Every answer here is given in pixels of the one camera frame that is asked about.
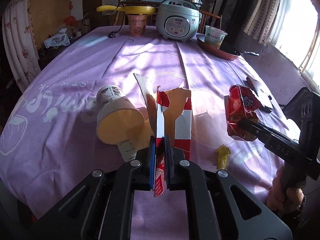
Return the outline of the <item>person's right hand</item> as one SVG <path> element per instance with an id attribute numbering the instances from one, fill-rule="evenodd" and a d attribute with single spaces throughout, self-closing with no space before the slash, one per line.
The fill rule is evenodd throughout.
<path id="1" fill-rule="evenodd" d="M 293 212 L 304 199 L 303 191 L 299 188 L 290 187 L 284 191 L 281 185 L 281 178 L 284 173 L 284 167 L 277 170 L 276 177 L 272 181 L 272 187 L 268 193 L 266 205 L 272 211 Z"/>

